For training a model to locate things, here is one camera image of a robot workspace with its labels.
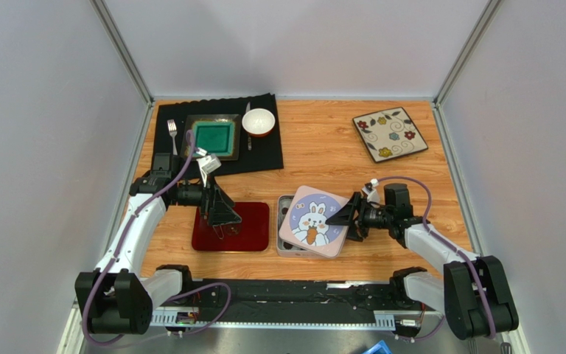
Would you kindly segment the pink handled metal tongs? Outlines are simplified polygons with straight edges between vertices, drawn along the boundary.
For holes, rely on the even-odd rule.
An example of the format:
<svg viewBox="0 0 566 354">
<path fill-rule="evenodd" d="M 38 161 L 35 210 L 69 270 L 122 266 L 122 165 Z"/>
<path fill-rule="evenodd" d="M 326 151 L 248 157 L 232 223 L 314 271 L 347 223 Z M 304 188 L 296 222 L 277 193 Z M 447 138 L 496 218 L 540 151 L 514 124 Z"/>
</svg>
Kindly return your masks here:
<svg viewBox="0 0 566 354">
<path fill-rule="evenodd" d="M 241 229 L 242 227 L 240 223 L 225 224 L 212 227 L 214 235 L 219 240 L 225 240 L 226 238 L 237 236 L 240 234 Z"/>
</svg>

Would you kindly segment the red lacquer tray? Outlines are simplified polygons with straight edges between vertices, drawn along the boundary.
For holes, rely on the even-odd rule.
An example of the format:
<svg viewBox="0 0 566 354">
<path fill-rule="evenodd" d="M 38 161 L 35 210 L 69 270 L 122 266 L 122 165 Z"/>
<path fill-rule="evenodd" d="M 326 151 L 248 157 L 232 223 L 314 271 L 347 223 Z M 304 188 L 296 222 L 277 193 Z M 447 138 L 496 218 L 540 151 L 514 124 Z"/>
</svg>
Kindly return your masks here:
<svg viewBox="0 0 566 354">
<path fill-rule="evenodd" d="M 196 209 L 192 248 L 195 251 L 220 252 L 266 250 L 270 240 L 270 207 L 264 202 L 239 202 L 234 210 L 242 217 L 241 232 L 237 236 L 219 240 Z"/>
</svg>

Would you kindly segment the silver tin lid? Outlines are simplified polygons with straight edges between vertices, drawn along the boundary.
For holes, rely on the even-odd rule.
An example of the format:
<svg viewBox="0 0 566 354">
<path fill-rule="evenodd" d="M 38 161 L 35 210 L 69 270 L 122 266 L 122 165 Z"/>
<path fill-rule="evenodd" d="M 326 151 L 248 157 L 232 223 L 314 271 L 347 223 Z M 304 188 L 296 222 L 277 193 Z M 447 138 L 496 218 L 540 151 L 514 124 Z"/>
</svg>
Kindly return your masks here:
<svg viewBox="0 0 566 354">
<path fill-rule="evenodd" d="M 323 258 L 336 258 L 346 239 L 347 226 L 329 225 L 347 198 L 309 186 L 300 186 L 287 207 L 278 230 L 279 239 Z"/>
</svg>

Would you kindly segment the silver tin with paper cups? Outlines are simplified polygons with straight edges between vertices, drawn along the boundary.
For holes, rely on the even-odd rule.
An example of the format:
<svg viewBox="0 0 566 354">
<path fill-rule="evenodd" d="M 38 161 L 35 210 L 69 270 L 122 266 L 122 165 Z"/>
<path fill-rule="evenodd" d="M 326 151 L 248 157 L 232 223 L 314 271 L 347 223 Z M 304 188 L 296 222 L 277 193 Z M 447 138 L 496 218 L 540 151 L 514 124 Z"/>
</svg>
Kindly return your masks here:
<svg viewBox="0 0 566 354">
<path fill-rule="evenodd" d="M 277 230 L 280 230 L 285 219 L 285 216 L 282 215 L 281 210 L 283 208 L 290 208 L 290 205 L 293 200 L 293 195 L 282 195 L 279 197 L 277 202 Z M 303 248 L 294 246 L 291 243 L 284 241 L 279 235 L 276 237 L 276 252 L 280 257 L 287 257 L 287 258 L 312 258 L 315 255 Z"/>
</svg>

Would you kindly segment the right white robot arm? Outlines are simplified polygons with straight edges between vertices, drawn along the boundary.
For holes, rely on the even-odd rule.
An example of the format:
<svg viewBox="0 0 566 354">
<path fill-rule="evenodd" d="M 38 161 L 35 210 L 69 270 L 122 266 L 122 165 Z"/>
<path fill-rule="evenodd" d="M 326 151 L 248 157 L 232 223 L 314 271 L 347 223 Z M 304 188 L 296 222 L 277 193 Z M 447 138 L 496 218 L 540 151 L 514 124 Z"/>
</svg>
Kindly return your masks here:
<svg viewBox="0 0 566 354">
<path fill-rule="evenodd" d="M 414 213 L 409 177 L 386 177 L 384 202 L 372 200 L 380 180 L 355 192 L 327 224 L 347 227 L 347 238 L 365 240 L 371 229 L 388 231 L 401 247 L 418 254 L 441 277 L 423 268 L 407 268 L 392 276 L 405 300 L 420 302 L 440 312 L 461 340 L 494 339 L 519 327 L 519 315 L 501 261 L 458 246 L 429 222 L 432 197 L 421 216 Z"/>
</svg>

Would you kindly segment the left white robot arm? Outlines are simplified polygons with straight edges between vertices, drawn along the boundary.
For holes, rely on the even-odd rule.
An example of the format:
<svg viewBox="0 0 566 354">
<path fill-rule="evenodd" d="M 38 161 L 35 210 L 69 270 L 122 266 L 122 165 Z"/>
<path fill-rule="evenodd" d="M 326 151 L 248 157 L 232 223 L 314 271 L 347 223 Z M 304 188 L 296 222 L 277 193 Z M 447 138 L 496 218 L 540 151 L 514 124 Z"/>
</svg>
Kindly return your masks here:
<svg viewBox="0 0 566 354">
<path fill-rule="evenodd" d="M 80 304 L 84 334 L 144 334 L 153 311 L 179 294 L 190 278 L 182 265 L 163 265 L 141 280 L 144 255 L 159 222 L 172 205 L 196 207 L 200 219 L 215 231 L 235 228 L 242 218 L 213 173 L 221 162 L 198 148 L 200 182 L 184 180 L 191 159 L 160 153 L 153 168 L 130 186 L 127 210 L 103 258 L 93 271 L 79 273 L 74 289 Z"/>
</svg>

